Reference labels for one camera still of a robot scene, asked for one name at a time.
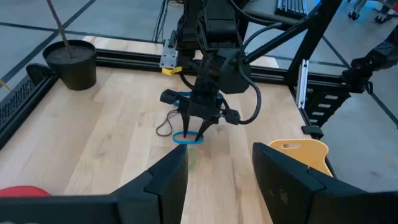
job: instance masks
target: yellow chair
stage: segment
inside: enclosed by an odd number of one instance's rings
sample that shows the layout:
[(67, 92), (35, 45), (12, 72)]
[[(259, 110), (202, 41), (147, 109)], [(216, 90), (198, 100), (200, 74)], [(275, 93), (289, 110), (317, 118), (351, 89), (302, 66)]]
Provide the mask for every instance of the yellow chair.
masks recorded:
[(329, 148), (323, 142), (315, 139), (275, 140), (269, 147), (333, 177), (325, 162)]

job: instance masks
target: black plant pot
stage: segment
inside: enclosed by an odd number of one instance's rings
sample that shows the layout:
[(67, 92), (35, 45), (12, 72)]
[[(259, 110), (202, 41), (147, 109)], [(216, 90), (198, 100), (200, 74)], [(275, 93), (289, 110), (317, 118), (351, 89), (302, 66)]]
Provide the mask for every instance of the black plant pot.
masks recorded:
[(95, 47), (82, 40), (69, 40), (73, 57), (71, 58), (63, 42), (46, 47), (43, 57), (71, 90), (85, 90), (96, 83)]

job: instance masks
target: gray floor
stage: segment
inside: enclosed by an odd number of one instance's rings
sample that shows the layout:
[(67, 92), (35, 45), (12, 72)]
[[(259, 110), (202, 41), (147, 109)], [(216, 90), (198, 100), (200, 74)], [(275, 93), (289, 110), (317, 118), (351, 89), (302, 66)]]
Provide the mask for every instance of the gray floor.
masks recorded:
[[(53, 0), (63, 23), (70, 21), (67, 30), (113, 35), (132, 39), (151, 40), (161, 0)], [(91, 4), (85, 11), (81, 8)], [(364, 56), (376, 44), (387, 37), (398, 24), (393, 19), (383, 25), (374, 23), (375, 3), (369, 2), (357, 21), (351, 21), (347, 13), (353, 3), (343, 2), (333, 18), (325, 37), (350, 62)], [(170, 35), (182, 14), (182, 7), (169, 5), (164, 36)], [(33, 30), (9, 27), (10, 24), (43, 27)], [(0, 77), (12, 70), (31, 52), (31, 62), (43, 63), (37, 46), (59, 40), (48, 40), (55, 23), (43, 0), (0, 1)], [(261, 26), (250, 24), (248, 35)], [(247, 51), (280, 34), (272, 30), (256, 38)], [(269, 52), (276, 57), (280, 67), (287, 68), (305, 34)], [(82, 35), (68, 35), (81, 39)], [(339, 75), (344, 67), (332, 49), (321, 40), (311, 59), (310, 71)], [(8, 84), (13, 87), (26, 75), (25, 64)], [(375, 93), (395, 116), (398, 116), (398, 67), (375, 73), (372, 77)], [(0, 98), (7, 90), (0, 88)], [(398, 129), (377, 103), (367, 94), (355, 94), (322, 127), (322, 139), (330, 148), (329, 158), (339, 179), (367, 191), (398, 189)]]

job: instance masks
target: blue rubber band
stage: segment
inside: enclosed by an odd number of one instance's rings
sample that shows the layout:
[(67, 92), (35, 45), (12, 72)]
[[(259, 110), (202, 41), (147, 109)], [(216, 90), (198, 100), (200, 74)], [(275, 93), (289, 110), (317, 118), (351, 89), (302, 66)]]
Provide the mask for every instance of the blue rubber band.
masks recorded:
[[(177, 133), (173, 134), (173, 141), (177, 144), (200, 144), (201, 142), (203, 142), (203, 136), (200, 137), (200, 139), (198, 139), (197, 141), (181, 141), (181, 140), (177, 140), (175, 137), (180, 135), (180, 134), (184, 134), (183, 131), (179, 131)], [(196, 131), (188, 131), (187, 135), (197, 135), (198, 133)]]
[(190, 96), (191, 95), (191, 91), (179, 91), (179, 95)]

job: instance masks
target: soil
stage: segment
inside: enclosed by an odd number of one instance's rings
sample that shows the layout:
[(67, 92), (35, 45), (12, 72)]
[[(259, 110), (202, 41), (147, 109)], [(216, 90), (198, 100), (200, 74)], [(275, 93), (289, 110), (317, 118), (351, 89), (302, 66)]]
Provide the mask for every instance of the soil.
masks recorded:
[(60, 49), (54, 50), (53, 52), (50, 52), (46, 59), (49, 62), (56, 64), (72, 64), (84, 61), (90, 58), (94, 53), (93, 50), (84, 46), (71, 45), (70, 48), (72, 50), (73, 57), (69, 56), (68, 51), (65, 47), (62, 47)]

